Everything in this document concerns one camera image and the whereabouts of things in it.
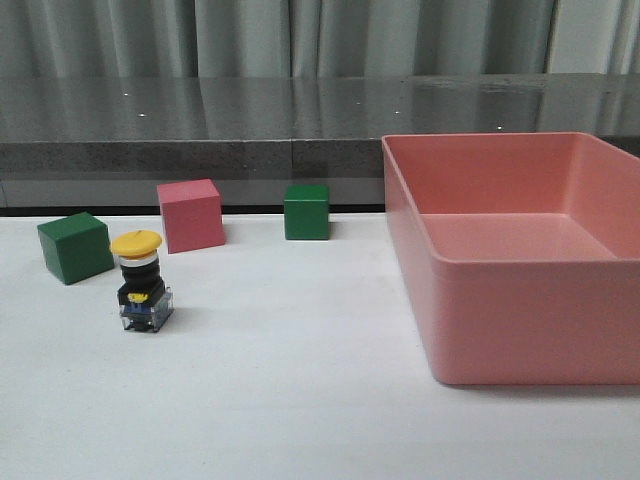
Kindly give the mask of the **yellow push button switch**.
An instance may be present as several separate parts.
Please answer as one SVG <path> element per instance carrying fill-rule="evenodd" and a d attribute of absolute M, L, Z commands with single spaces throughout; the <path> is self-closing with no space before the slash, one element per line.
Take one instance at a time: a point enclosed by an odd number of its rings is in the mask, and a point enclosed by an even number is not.
<path fill-rule="evenodd" d="M 125 330 L 157 333 L 174 311 L 173 293 L 161 277 L 157 252 L 161 243 L 158 233 L 135 230 L 110 244 L 124 279 L 117 298 Z"/>

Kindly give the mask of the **left green wooden cube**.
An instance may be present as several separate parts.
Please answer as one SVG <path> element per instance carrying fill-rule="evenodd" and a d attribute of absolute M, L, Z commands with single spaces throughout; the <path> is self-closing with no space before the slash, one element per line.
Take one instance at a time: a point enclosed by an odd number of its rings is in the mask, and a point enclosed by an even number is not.
<path fill-rule="evenodd" d="M 47 269 L 64 285 L 114 268 L 107 225 L 87 212 L 37 226 Z"/>

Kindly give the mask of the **pink plastic bin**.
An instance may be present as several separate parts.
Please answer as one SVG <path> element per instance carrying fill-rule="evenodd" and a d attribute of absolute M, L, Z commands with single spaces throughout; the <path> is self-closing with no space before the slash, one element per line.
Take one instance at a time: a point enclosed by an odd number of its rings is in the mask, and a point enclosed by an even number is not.
<path fill-rule="evenodd" d="M 387 135 L 389 230 L 433 376 L 639 380 L 639 161 L 577 133 Z"/>

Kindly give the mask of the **grey curtain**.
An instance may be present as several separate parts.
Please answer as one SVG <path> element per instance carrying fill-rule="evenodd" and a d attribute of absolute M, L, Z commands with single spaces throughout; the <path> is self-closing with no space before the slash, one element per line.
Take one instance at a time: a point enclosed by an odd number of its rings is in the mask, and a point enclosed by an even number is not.
<path fill-rule="evenodd" d="M 5 77 L 639 69 L 635 1 L 5 1 Z"/>

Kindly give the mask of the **right green wooden cube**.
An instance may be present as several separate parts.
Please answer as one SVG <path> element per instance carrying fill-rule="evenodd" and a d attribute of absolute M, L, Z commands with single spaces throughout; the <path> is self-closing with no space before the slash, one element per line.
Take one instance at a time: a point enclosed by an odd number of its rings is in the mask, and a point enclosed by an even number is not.
<path fill-rule="evenodd" d="M 328 240 L 329 188 L 326 185 L 290 185 L 284 196 L 287 240 Z"/>

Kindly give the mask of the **pink wooden cube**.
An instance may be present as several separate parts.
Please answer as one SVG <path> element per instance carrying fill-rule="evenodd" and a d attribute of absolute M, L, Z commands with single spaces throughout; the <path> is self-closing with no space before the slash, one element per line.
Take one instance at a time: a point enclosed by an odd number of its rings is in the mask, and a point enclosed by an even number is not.
<path fill-rule="evenodd" d="M 221 196 L 211 179 L 160 184 L 156 192 L 169 254 L 226 243 Z"/>

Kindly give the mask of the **green wooden cube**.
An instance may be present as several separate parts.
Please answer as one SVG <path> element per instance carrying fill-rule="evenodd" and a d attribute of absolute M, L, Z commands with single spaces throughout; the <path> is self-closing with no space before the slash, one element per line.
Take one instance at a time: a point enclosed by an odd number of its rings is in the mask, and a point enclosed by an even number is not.
<path fill-rule="evenodd" d="M 326 185 L 290 185 L 284 196 L 287 240 L 328 240 L 329 188 Z"/>
<path fill-rule="evenodd" d="M 47 269 L 64 285 L 114 268 L 107 225 L 87 212 L 37 226 Z"/>

